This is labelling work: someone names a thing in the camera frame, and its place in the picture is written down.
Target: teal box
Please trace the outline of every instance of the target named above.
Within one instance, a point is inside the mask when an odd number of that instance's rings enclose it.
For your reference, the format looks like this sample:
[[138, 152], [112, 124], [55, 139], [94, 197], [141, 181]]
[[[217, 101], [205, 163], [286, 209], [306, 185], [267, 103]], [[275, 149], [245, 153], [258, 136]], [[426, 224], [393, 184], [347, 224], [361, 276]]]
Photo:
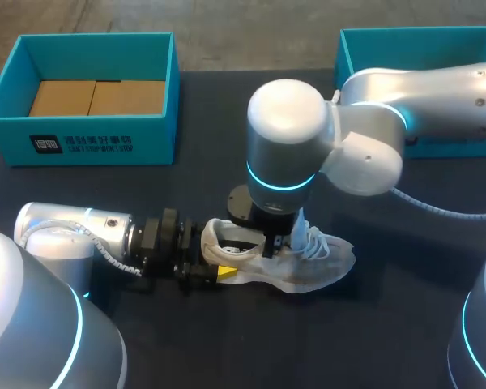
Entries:
[[[165, 81], [162, 114], [29, 117], [44, 79]], [[0, 152], [10, 166], [172, 164], [179, 92], [172, 33], [20, 36], [0, 75]]]
[[[486, 62], [486, 27], [349, 28], [340, 31], [335, 86], [370, 67], [422, 71]], [[419, 138], [405, 157], [486, 156], [486, 139]]]

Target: printed logo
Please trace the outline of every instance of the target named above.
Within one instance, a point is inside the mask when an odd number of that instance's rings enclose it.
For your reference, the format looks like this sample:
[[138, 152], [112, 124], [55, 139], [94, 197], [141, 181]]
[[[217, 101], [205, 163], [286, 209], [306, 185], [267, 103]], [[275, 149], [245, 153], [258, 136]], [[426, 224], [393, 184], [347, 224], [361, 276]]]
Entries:
[[30, 135], [32, 146], [38, 154], [62, 154], [56, 135]]

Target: black table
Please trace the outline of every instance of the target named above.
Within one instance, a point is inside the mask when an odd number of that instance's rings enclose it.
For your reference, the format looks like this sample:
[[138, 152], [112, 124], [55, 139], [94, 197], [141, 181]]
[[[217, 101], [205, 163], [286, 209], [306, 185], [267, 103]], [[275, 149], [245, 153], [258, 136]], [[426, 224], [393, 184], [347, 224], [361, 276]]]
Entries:
[[[332, 96], [331, 71], [186, 72], [173, 166], [10, 169], [0, 157], [0, 232], [12, 235], [29, 201], [225, 217], [229, 191], [245, 181], [247, 102], [277, 78]], [[399, 187], [486, 212], [486, 159], [410, 160]], [[149, 295], [110, 288], [98, 305], [126, 341], [126, 387], [442, 387], [454, 320], [486, 259], [486, 222], [428, 214], [392, 194], [353, 197], [323, 177], [305, 210], [356, 246], [355, 268], [336, 285], [296, 296], [247, 284], [186, 297], [171, 280]]]

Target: white sneaker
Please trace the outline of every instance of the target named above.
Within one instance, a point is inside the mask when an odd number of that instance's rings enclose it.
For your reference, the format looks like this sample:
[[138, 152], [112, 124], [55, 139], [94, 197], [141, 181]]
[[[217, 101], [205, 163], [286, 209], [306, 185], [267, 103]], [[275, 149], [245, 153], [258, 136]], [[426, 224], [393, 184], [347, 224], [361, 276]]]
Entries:
[[267, 282], [286, 293], [305, 293], [343, 278], [355, 264], [352, 244], [309, 227], [301, 210], [289, 242], [262, 257], [265, 237], [228, 220], [211, 219], [202, 232], [202, 254], [210, 264], [235, 267], [224, 284]]

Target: white cable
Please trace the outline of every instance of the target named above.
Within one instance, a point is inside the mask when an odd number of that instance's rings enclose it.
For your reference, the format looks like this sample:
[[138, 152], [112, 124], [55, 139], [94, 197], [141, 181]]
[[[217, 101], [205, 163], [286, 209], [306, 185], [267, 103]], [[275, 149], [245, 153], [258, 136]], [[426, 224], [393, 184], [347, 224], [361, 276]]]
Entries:
[[401, 190], [392, 188], [390, 190], [392, 193], [411, 203], [417, 207], [423, 208], [425, 211], [436, 213], [441, 216], [453, 217], [455, 219], [463, 220], [486, 220], [486, 213], [461, 213], [454, 211], [447, 211], [446, 209], [434, 207], [433, 205], [423, 203], [422, 201], [416, 200], [408, 194], [403, 193]]
[[99, 238], [89, 229], [87, 229], [84, 225], [77, 223], [72, 220], [46, 220], [42, 221], [39, 224], [36, 224], [34, 227], [31, 227], [25, 233], [23, 233], [20, 241], [19, 241], [19, 246], [25, 247], [27, 246], [27, 241], [33, 235], [36, 231], [40, 231], [41, 229], [49, 229], [52, 227], [63, 227], [67, 229], [71, 229], [75, 231], [76, 233], [84, 233], [87, 235], [89, 238], [92, 239], [94, 242], [94, 245], [98, 249], [98, 251], [103, 255], [103, 257], [112, 265], [114, 265], [117, 269], [126, 271], [130, 274], [133, 274], [137, 277], [142, 276], [140, 273], [140, 269], [137, 267], [133, 266], [126, 266], [123, 263], [120, 263], [117, 261], [103, 246], [103, 244], [100, 242]]

